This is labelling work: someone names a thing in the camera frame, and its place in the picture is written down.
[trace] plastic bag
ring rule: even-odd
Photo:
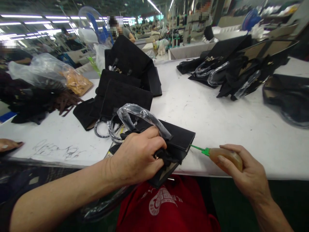
[[[159,46],[159,49],[158,49],[158,54],[159,55],[164,55],[165,54],[165,45],[164,45],[164,42],[161,41],[160,42],[160,46]]]
[[[153,50],[149,50],[146,52],[147,56],[149,56],[151,59],[155,58],[155,52]]]
[[[33,57],[29,66],[11,61],[8,68],[12,79],[22,79],[41,89],[61,91],[67,82],[60,74],[64,64],[52,55],[42,53]]]
[[[97,34],[92,29],[84,29],[84,28],[78,28],[78,34],[82,41],[85,42],[85,44],[98,44],[98,38]]]
[[[75,94],[82,96],[93,85],[73,67],[49,53],[35,56],[29,66],[12,61],[8,67],[12,79],[23,79],[38,88],[53,92],[68,88]]]
[[[257,70],[254,72],[248,80],[243,84],[243,86],[234,94],[236,99],[240,99],[246,95],[247,88],[261,75],[261,71]]]
[[[133,114],[135,116],[138,116],[142,119],[144,119],[146,122],[156,126],[159,129],[159,133],[162,138],[164,139],[170,139],[171,134],[168,132],[168,130],[163,126],[163,124],[155,117],[153,113],[151,113],[149,110],[146,110],[139,105],[136,104],[130,104],[127,103],[123,107],[120,107],[117,110],[117,114],[119,119],[122,121],[124,126],[130,130],[133,131],[135,129],[135,125],[133,124],[130,116],[130,114]]]
[[[105,69],[105,50],[109,48],[102,44],[95,44],[94,49],[96,50],[96,65],[99,71],[102,72]]]
[[[67,88],[79,97],[83,96],[93,86],[91,81],[67,64],[63,66],[62,74],[67,79]]]
[[[259,23],[255,24],[251,29],[251,36],[253,39],[260,39],[263,37],[264,26],[260,26]]]

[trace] ceiling light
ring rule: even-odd
[[[69,23],[69,21],[53,21],[53,23]]]
[[[37,38],[36,36],[31,36],[31,37],[26,37],[25,39],[35,39]]]
[[[46,27],[46,29],[49,29],[49,30],[54,29],[53,26],[50,24],[44,24],[44,27]]]
[[[14,35],[17,35],[17,34],[4,34],[4,35],[0,35],[0,37],[1,36],[10,37],[10,36],[14,36]]]
[[[70,17],[64,17],[64,16],[45,16],[45,18],[49,18],[49,19],[68,19]]]
[[[22,41],[18,41],[22,46],[24,46],[25,48],[27,48],[28,46],[27,45],[25,45]]]
[[[16,22],[16,23],[0,23],[0,26],[19,25],[19,24],[21,24],[21,23],[18,23],[18,22]]]
[[[50,21],[25,22],[25,24],[48,24]]]
[[[21,36],[26,36],[26,35],[9,35],[9,36],[7,36],[7,37],[13,38],[13,37],[21,37]]]
[[[42,16],[38,16],[38,15],[14,15],[14,14],[2,14],[2,17],[5,18],[42,18]]]
[[[172,0],[171,5],[170,5],[170,9],[169,9],[168,11],[171,10],[171,7],[172,7],[172,5],[173,5],[173,2],[174,2],[174,0]]]
[[[148,2],[157,10],[157,12],[162,14],[161,11],[159,11],[159,9],[155,6],[155,4],[153,4],[153,2],[151,0],[148,0]]]
[[[21,39],[23,39],[23,37],[21,37],[21,38],[17,38],[17,39],[11,39],[11,41],[21,40]]]

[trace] person's hand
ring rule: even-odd
[[[262,164],[240,145],[226,144],[220,148],[235,151],[243,161],[244,170],[240,172],[236,166],[223,156],[219,156],[220,163],[228,170],[239,190],[253,203],[268,203],[272,200],[266,173]]]
[[[166,143],[159,130],[152,126],[140,134],[130,134],[110,158],[110,173],[123,185],[142,183],[152,178],[163,166],[163,160],[153,155]]]
[[[8,140],[8,139],[0,139],[0,152],[5,152],[8,150],[12,150],[14,148],[19,148],[22,145],[24,145],[24,143],[17,143],[13,140]]]

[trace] factory floor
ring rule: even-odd
[[[199,182],[210,183],[215,211],[223,232],[259,231],[249,201],[240,193],[231,178],[203,177],[199,178]],[[293,230],[309,231],[309,181],[270,180],[269,187],[275,202],[281,207]],[[88,224],[77,223],[73,217],[68,218],[57,231],[68,231],[70,228],[70,231],[112,232],[116,229],[118,214],[119,207],[105,219]]]

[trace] table surface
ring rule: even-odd
[[[225,143],[243,145],[264,165],[270,179],[309,179],[308,130],[291,126],[277,110],[264,105],[261,87],[235,102],[230,98],[216,98],[219,88],[212,89],[189,80],[188,74],[181,75],[177,71],[176,66],[181,61],[155,62],[163,95],[153,99],[151,112],[158,119],[196,132],[193,144],[202,148]],[[308,68],[301,70],[306,62],[291,61],[288,65],[298,67],[299,75],[309,74]],[[293,71],[288,65],[282,66],[278,72],[291,74]],[[94,97],[94,90],[95,86],[83,99]],[[6,122],[0,128],[0,137],[25,141],[21,149],[13,152],[12,156],[19,158],[27,158],[30,152],[33,159],[39,157],[48,161],[52,156],[59,160],[65,157],[62,164],[87,166],[103,158],[111,144],[109,139],[96,137],[93,130],[84,131],[72,112],[64,118],[53,112],[39,126]],[[40,143],[44,140],[48,145],[41,155],[40,149],[44,146]],[[78,151],[67,152],[68,147],[78,147]],[[226,176],[207,156],[194,148],[190,149],[175,173]]]

